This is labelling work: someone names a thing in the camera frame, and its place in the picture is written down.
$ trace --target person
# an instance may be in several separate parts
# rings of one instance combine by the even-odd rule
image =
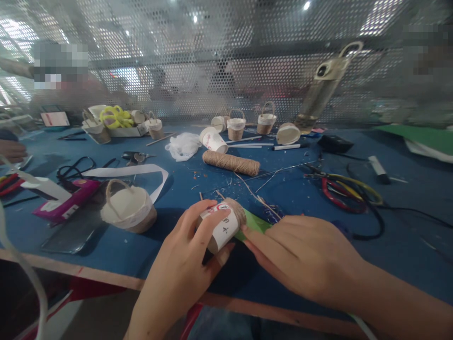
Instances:
[[[12,164],[20,163],[28,156],[25,145],[19,142],[16,135],[5,129],[0,129],[0,154]]]
[[[192,205],[163,242],[125,340],[162,339],[227,262],[233,243],[201,263],[215,226],[229,210],[210,215],[195,231],[200,213],[216,203]],[[241,229],[258,263],[295,294],[357,315],[392,339],[453,339],[453,307],[366,262],[333,224],[286,216],[264,234]]]

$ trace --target debris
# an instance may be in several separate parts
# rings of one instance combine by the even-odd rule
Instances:
[[[399,179],[399,178],[395,178],[395,177],[390,177],[391,180],[395,180],[397,182],[401,182],[401,183],[409,183],[408,181],[405,181],[403,179]]]

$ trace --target black cable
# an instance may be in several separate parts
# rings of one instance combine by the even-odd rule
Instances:
[[[444,220],[441,220],[440,218],[437,218],[436,216],[433,216],[433,215],[430,215],[426,212],[423,212],[423,211],[420,211],[420,210],[417,210],[417,209],[412,209],[412,208],[402,208],[402,207],[392,207],[392,206],[389,206],[389,205],[382,205],[382,206],[378,206],[379,209],[388,209],[388,210],[407,210],[407,211],[413,211],[413,212],[416,212],[416,213],[421,213],[422,215],[425,215],[435,221],[438,221],[439,223],[445,225],[447,228],[451,228],[453,229],[453,224],[450,224],[448,222],[445,222]]]
[[[29,197],[29,198],[24,198],[24,199],[21,199],[21,200],[13,201],[11,203],[4,204],[3,208],[8,208],[9,206],[12,206],[12,205],[16,205],[16,204],[19,204],[19,203],[31,201],[31,200],[34,200],[34,199],[39,198],[39,197],[41,197],[41,196],[32,196],[32,197]]]
[[[349,177],[352,179],[358,180],[357,176],[351,171],[351,169],[349,169],[350,165],[351,165],[351,163],[349,163],[346,166],[346,171],[348,172]],[[352,238],[356,239],[358,241],[371,241],[371,240],[381,237],[386,230],[386,223],[384,222],[384,219],[382,218],[381,214],[376,209],[376,207],[371,203],[367,194],[363,191],[363,189],[360,186],[356,185],[353,182],[348,182],[348,184],[354,186],[354,190],[359,194],[359,196],[365,202],[367,207],[371,210],[371,212],[376,217],[376,219],[379,223],[379,231],[375,235],[360,235],[360,234],[353,233]]]

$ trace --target white cord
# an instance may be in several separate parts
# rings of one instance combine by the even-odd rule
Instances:
[[[11,167],[11,163],[3,156],[0,155],[0,159],[9,167]],[[13,257],[17,260],[17,263],[22,267],[27,274],[28,279],[32,283],[34,290],[38,294],[39,299],[39,323],[38,323],[38,335],[36,336],[36,340],[43,340],[44,339],[44,327],[46,324],[47,319],[47,295],[44,287],[39,281],[38,275],[36,275],[35,271],[31,267],[31,265],[27,262],[26,259],[22,256],[22,254],[13,246],[11,241],[8,238],[6,233],[6,219],[5,219],[5,210],[3,209],[3,204],[0,202],[0,242],[5,247],[6,250],[9,250]]]
[[[359,318],[358,316],[356,316],[354,314],[349,314],[349,316],[356,321],[356,323],[359,325],[359,327],[362,329],[362,331],[366,334],[366,336],[368,337],[369,340],[378,340],[376,338],[376,335],[373,334],[371,329],[361,318]]]

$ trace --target plastic bag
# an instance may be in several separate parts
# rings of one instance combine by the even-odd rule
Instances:
[[[198,135],[184,132],[176,137],[171,137],[170,144],[165,146],[165,150],[170,151],[171,156],[177,162],[184,162],[195,155],[200,146]]]

